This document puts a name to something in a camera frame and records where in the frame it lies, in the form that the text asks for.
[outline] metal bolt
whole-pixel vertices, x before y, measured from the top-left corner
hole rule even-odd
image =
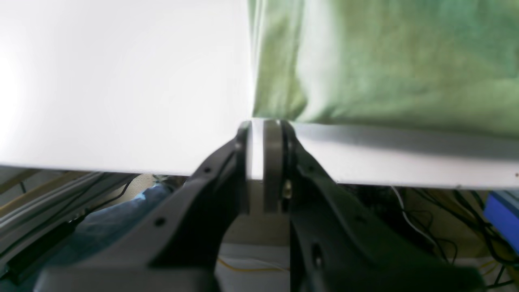
[[[285,181],[285,184],[283,185],[283,198],[291,199],[292,198],[292,183],[289,179]]]
[[[313,266],[316,267],[316,269],[322,269],[324,267],[323,252],[318,243],[312,245],[312,258]]]

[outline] green fabric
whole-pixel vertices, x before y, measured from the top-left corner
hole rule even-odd
[[[254,116],[519,137],[519,0],[256,0]]]

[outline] black plastic part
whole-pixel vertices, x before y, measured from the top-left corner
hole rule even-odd
[[[289,123],[281,127],[292,182],[292,291],[484,289],[476,269],[449,266],[394,233],[327,175]]]
[[[148,269],[142,267],[44,270],[34,287],[36,292],[218,292],[212,271],[205,269]]]
[[[60,243],[74,230],[74,224],[62,223],[14,256],[6,264],[9,279],[19,285],[59,250]]]
[[[223,235],[240,210],[248,209],[245,152],[249,126],[248,123],[243,124],[235,139],[212,155],[221,152],[218,165],[208,165],[208,158],[189,179],[194,181],[204,176],[208,168],[218,171],[216,180],[195,194],[196,199],[187,206],[187,213],[177,231],[151,261],[150,267],[214,269]]]

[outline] white panel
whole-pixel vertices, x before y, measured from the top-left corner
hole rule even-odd
[[[263,178],[262,120],[254,121],[254,179]],[[519,141],[444,132],[293,124],[337,182],[464,189],[519,188]]]
[[[0,164],[188,175],[251,100],[247,2],[0,2]]]

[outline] screw hole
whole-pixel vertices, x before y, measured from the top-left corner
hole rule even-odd
[[[157,218],[157,220],[155,220],[155,226],[156,227],[161,227],[165,223],[166,223],[166,220],[164,218],[162,218],[162,217]]]
[[[321,250],[321,246],[319,244],[314,243],[312,245],[312,259],[313,259],[313,265],[320,269],[324,266],[324,260],[323,260],[323,252]]]
[[[366,218],[364,218],[363,216],[360,216],[360,215],[355,216],[355,221],[360,222],[360,223],[367,223]]]

